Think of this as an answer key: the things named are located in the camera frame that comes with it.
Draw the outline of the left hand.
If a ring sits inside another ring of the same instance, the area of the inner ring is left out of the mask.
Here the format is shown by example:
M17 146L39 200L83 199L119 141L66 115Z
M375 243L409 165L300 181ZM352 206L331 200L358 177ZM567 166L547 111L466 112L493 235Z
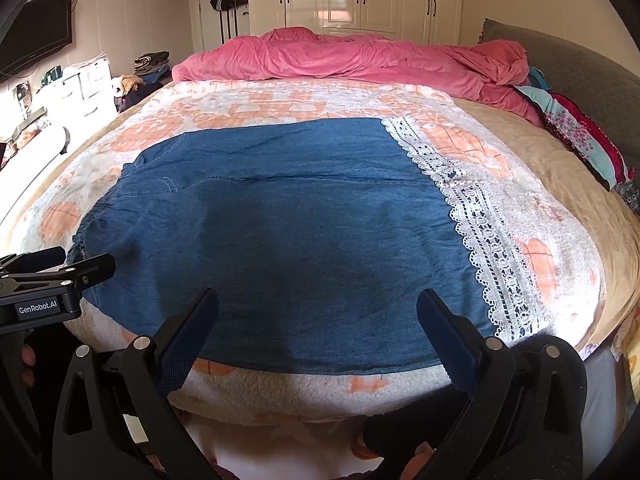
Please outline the left hand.
M32 347L25 344L21 350L21 359L23 362L23 370L21 372L22 381L26 387L32 387L35 382L34 373L32 369L36 364L36 356Z

